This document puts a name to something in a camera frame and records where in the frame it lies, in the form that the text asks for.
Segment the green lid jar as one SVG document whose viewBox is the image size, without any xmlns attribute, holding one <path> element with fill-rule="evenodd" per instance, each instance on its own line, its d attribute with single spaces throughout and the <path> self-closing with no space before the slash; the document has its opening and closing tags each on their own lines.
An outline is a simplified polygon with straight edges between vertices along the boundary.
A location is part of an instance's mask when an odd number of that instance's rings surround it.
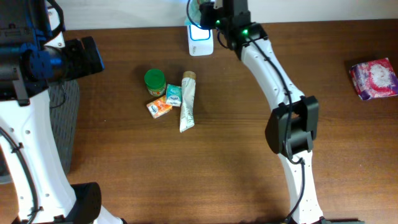
<svg viewBox="0 0 398 224">
<path fill-rule="evenodd" d="M 166 80 L 163 71 L 151 69 L 144 75 L 144 81 L 152 96 L 162 96 L 166 89 Z"/>
</svg>

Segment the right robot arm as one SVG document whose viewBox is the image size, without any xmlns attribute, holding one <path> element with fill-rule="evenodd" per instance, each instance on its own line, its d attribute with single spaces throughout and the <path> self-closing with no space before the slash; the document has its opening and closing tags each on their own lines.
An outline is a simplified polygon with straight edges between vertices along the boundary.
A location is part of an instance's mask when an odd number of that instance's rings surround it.
<svg viewBox="0 0 398 224">
<path fill-rule="evenodd" d="M 312 172 L 318 100 L 290 80 L 263 26 L 251 20 L 247 1 L 206 1 L 198 10 L 201 27 L 224 35 L 226 48 L 250 70 L 267 99 L 266 141 L 282 163 L 290 197 L 284 223 L 324 223 Z"/>
</svg>

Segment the orange small packet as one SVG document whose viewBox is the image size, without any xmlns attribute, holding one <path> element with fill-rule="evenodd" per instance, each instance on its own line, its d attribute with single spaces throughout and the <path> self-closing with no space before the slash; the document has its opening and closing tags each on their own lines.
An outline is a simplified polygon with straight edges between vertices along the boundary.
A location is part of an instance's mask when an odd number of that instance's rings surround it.
<svg viewBox="0 0 398 224">
<path fill-rule="evenodd" d="M 154 100 L 153 102 L 148 103 L 147 109 L 151 116 L 156 119 L 169 111 L 172 110 L 172 106 L 166 103 L 166 96 L 161 96 L 160 98 Z"/>
</svg>

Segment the mint green wipes packet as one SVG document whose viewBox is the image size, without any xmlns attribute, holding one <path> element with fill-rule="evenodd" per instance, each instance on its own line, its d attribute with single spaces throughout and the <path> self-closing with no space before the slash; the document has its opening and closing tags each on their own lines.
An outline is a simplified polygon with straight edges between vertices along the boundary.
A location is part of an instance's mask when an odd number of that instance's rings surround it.
<svg viewBox="0 0 398 224">
<path fill-rule="evenodd" d="M 192 25 L 192 21 L 196 25 L 200 25 L 200 18 L 201 18 L 201 12 L 199 10 L 201 1 L 200 0 L 188 0 L 187 6 L 185 7 L 185 12 L 186 12 L 186 19 L 184 21 L 184 24 L 186 26 Z"/>
</svg>

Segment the white tube brown cap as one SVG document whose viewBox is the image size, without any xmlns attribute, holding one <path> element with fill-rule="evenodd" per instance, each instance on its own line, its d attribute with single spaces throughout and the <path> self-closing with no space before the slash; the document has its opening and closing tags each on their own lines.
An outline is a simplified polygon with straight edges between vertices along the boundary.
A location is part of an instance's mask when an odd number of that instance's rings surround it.
<svg viewBox="0 0 398 224">
<path fill-rule="evenodd" d="M 193 104 L 196 90 L 196 73 L 186 71 L 182 78 L 182 104 L 180 113 L 180 132 L 194 127 Z"/>
</svg>

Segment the teal small tissue pack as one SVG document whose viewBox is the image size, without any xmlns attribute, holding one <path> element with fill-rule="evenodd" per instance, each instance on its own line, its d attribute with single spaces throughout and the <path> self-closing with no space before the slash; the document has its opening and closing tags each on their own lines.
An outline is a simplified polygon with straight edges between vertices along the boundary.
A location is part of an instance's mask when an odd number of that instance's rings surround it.
<svg viewBox="0 0 398 224">
<path fill-rule="evenodd" d="M 170 106 L 180 107 L 182 104 L 182 87 L 168 84 L 165 102 Z"/>
</svg>

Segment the red purple snack package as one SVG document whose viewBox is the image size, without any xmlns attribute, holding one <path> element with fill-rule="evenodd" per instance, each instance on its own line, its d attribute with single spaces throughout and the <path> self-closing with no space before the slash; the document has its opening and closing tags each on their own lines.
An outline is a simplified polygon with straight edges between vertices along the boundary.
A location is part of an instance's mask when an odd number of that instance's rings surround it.
<svg viewBox="0 0 398 224">
<path fill-rule="evenodd" d="M 388 58 L 353 65 L 349 74 L 363 101 L 397 96 L 397 76 Z"/>
</svg>

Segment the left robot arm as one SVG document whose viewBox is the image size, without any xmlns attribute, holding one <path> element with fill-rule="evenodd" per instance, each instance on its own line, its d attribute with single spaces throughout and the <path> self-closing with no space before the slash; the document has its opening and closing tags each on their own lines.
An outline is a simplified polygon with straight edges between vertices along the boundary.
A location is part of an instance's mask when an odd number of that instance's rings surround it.
<svg viewBox="0 0 398 224">
<path fill-rule="evenodd" d="M 122 223 L 96 182 L 68 182 L 58 155 L 49 87 L 104 70 L 92 37 L 56 45 L 64 31 L 55 1 L 1 2 L 1 149 L 18 197 L 15 221 Z"/>
</svg>

